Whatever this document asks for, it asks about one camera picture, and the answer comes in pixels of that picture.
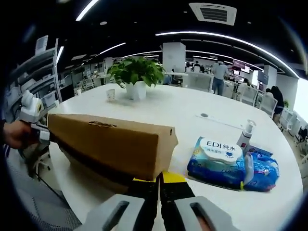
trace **desk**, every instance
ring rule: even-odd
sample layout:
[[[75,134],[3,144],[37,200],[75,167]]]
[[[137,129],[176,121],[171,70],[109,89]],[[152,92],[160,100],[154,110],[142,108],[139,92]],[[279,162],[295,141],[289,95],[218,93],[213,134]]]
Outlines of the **desk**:
[[[114,103],[106,101],[106,90],[115,89]],[[54,108],[50,113],[89,114],[143,123],[174,126],[179,144],[173,152],[169,171],[186,175],[186,166],[199,136],[236,143],[247,119],[256,122],[256,135],[262,145],[271,145],[280,168],[277,186],[269,193],[238,192],[188,180],[196,196],[203,195],[228,212],[235,227],[245,231],[278,230],[296,208],[303,185],[292,150],[273,121],[261,110],[215,94],[157,85],[147,91],[144,101],[126,99],[125,89],[107,84],[83,92]],[[199,117],[207,113],[211,118]],[[87,213],[113,193],[70,167],[70,162],[50,145],[51,161],[61,190],[78,219],[84,223]],[[158,215],[153,230],[164,230]]]
[[[182,72],[165,72],[164,75],[188,76],[188,73],[182,73]]]

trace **white bottle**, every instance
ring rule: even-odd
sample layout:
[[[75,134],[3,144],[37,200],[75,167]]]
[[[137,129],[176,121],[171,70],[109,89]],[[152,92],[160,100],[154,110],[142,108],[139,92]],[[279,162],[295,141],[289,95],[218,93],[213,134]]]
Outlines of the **white bottle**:
[[[252,136],[253,127],[256,126],[256,123],[252,120],[248,120],[245,129],[242,131],[241,136],[237,141],[237,145],[240,146],[242,150],[244,150],[249,144],[249,140]]]

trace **human hand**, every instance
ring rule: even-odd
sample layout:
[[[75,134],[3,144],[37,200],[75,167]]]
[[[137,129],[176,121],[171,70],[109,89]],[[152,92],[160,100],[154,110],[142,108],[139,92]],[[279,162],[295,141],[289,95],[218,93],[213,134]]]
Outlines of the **human hand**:
[[[37,143],[31,135],[31,126],[23,121],[5,123],[3,126],[4,142],[14,149],[26,148],[30,144]]]

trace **ceiling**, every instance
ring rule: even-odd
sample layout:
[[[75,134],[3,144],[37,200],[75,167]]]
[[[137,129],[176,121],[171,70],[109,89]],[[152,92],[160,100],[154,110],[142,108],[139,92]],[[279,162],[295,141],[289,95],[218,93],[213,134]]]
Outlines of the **ceiling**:
[[[123,42],[126,44],[94,57],[88,63],[101,62],[105,57],[158,51],[164,42],[181,41],[187,50],[222,54],[251,64],[276,65],[286,75],[294,76],[274,58],[234,40],[194,34],[155,36],[157,33],[172,31],[202,31],[235,37],[262,47],[285,63],[303,64],[300,56],[303,49],[290,35],[292,31],[300,37],[305,49],[304,54],[307,55],[308,38],[304,37],[307,26],[300,26],[302,15],[306,12],[296,3],[290,5],[290,2],[268,3],[269,1],[254,0],[246,3],[206,1],[237,9],[235,24],[229,26],[198,21],[189,3],[201,1],[100,0],[77,22],[76,18],[89,2],[91,0],[57,0],[57,3],[51,1],[44,6],[37,2],[41,10],[36,10],[29,20],[24,19],[21,23],[21,32],[18,34],[20,39],[17,41],[19,44],[14,47],[10,67],[34,55],[36,39],[44,35],[49,35],[51,45],[54,45],[55,38],[59,38],[59,46],[64,46],[58,63],[59,71],[70,65],[78,67],[92,58],[91,55]],[[74,56],[83,54],[87,56],[72,60]],[[187,53],[187,57],[192,55],[209,57],[207,54]],[[295,71],[299,76],[307,78],[305,71]]]

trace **blue plastic package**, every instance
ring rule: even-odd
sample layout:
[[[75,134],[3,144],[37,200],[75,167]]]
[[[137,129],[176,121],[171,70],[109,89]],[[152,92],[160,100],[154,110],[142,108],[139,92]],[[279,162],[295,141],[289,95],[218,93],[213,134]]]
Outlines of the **blue plastic package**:
[[[279,168],[276,160],[262,154],[251,153],[254,164],[253,178],[246,185],[245,190],[267,192],[276,186]]]
[[[200,137],[187,165],[188,175],[205,182],[241,188],[245,179],[244,156],[238,145],[229,145]]]

